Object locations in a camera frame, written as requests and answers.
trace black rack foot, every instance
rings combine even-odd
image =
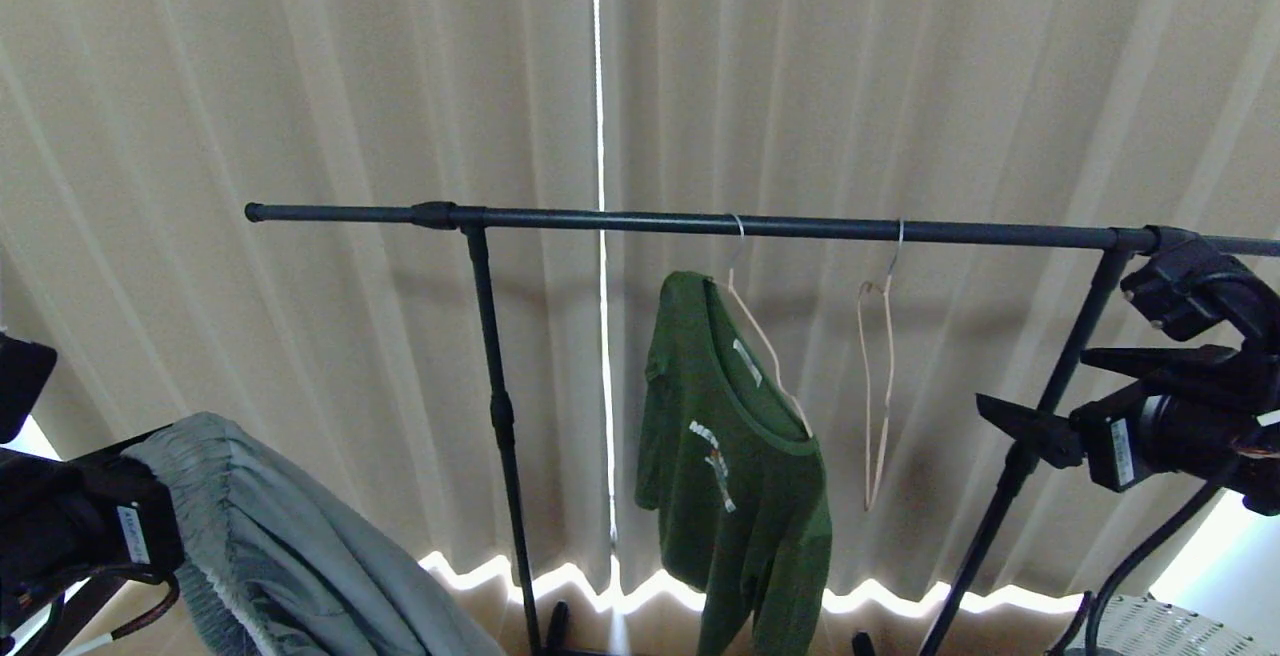
[[[543,656],[611,656],[600,651],[579,651],[566,648],[564,638],[568,636],[568,603],[559,601],[552,610],[552,623],[547,625],[547,647]]]
[[[872,637],[864,630],[854,634],[854,656],[876,656],[876,646]]]

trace green sweater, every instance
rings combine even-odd
[[[667,277],[645,375],[636,505],[658,509],[663,566],[707,593],[698,655],[748,615],[756,655],[805,653],[831,561],[822,455],[709,277]]]

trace white label sticker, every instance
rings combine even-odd
[[[1129,422],[1111,424],[1111,450],[1116,455],[1116,478],[1120,486],[1133,480],[1133,454],[1129,451]]]
[[[142,519],[137,510],[115,506],[115,514],[120,516],[120,532],[124,533],[124,546],[129,548],[129,560],[134,564],[150,564],[151,555],[147,554],[147,539],[142,536]]]
[[[733,350],[737,351],[739,356],[742,356],[744,361],[746,361],[746,368],[751,370],[751,375],[755,378],[755,387],[759,388],[760,382],[764,381],[764,377],[760,375],[760,369],[755,368],[755,361],[753,361],[751,355],[748,354],[746,346],[742,346],[742,342],[735,338]]]

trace gray garment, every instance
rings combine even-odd
[[[503,651],[416,561],[216,414],[124,451],[169,487],[196,630],[218,655]]]

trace black clothing rack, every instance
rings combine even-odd
[[[484,333],[485,357],[489,365],[489,383],[493,396],[489,414],[502,455],[502,469],[507,487],[507,505],[511,510],[512,534],[516,546],[516,566],[525,601],[525,621],[529,646],[534,656],[589,655],[586,651],[564,648],[568,609],[562,602],[556,606],[543,643],[534,603],[529,551],[525,542],[524,512],[520,500],[520,472],[516,465],[515,410],[507,393],[502,368],[502,350],[498,342],[498,316],[494,310],[493,282],[489,277],[488,228],[557,228],[576,231],[640,231],[655,233],[707,233],[745,236],[778,236],[788,238],[840,238],[854,241],[904,241],[928,243],[973,243],[998,246],[1037,246],[1057,249],[1092,249],[1102,251],[1097,270],[1089,286],[1075,324],[1071,328],[1057,364],[1037,407],[1052,411],[1066,392],[1066,386],[1079,364],[1080,351],[1092,337],[1102,315],[1102,309],[1115,291],[1125,264],[1134,254],[1149,255],[1160,247],[1160,231],[1146,228],[1083,228],[1068,226],[1024,226],[1000,223],[947,223],[823,219],[790,217],[735,217],[728,214],[673,214],[648,211],[585,211],[554,209],[494,209],[486,206],[461,206],[447,201],[428,201],[413,206],[296,206],[248,204],[244,215],[251,222],[360,222],[410,223],[425,228],[461,231],[467,237],[471,263],[475,270],[476,297],[480,305],[480,324]],[[1229,254],[1280,256],[1280,241],[1208,236],[1215,247]],[[1010,447],[1005,457],[1005,470],[996,486],[996,493],[983,516],[951,586],[951,592],[938,612],[937,620],[920,650],[924,656],[937,653],[947,628],[960,607],[960,598],[973,584],[979,565],[987,556],[1000,524],[1018,492],[1033,473],[1039,459],[1021,443]],[[865,637],[860,643],[867,643]],[[864,652],[855,639],[855,650]]]

